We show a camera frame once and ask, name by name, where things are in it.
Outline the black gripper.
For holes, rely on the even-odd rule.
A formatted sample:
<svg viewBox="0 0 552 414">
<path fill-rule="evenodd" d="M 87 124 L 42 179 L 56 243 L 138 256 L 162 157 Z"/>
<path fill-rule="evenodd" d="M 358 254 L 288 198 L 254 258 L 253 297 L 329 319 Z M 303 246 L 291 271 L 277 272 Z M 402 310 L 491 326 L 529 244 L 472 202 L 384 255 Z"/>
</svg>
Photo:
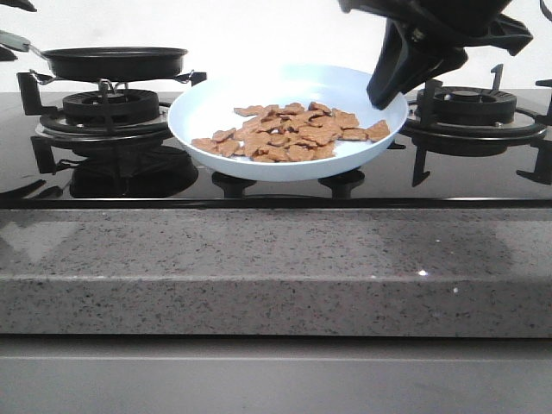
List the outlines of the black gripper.
<svg viewBox="0 0 552 414">
<path fill-rule="evenodd" d="M 345 13 L 357 9 L 388 18 L 379 59 L 367 85 L 371 104 L 383 110 L 400 92 L 405 94 L 428 80 L 459 69 L 468 59 L 461 47 L 493 46 L 512 56 L 518 54 L 533 40 L 533 35 L 522 22 L 503 14 L 508 4 L 487 0 L 340 1 Z M 408 56 L 401 23 L 435 42 L 453 47 L 436 53 L 412 50 Z"/>
</svg>

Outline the black pan-side gripper finger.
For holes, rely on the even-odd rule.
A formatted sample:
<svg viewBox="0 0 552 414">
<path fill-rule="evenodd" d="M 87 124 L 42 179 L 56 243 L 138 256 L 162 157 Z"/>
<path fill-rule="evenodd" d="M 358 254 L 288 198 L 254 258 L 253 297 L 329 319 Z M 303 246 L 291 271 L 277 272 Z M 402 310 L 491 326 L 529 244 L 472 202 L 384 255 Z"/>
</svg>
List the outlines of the black pan-side gripper finger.
<svg viewBox="0 0 552 414">
<path fill-rule="evenodd" d="M 29 0 L 1 0 L 1 5 L 35 13 L 36 7 Z M 14 61 L 17 57 L 6 46 L 1 46 L 1 61 Z"/>
</svg>

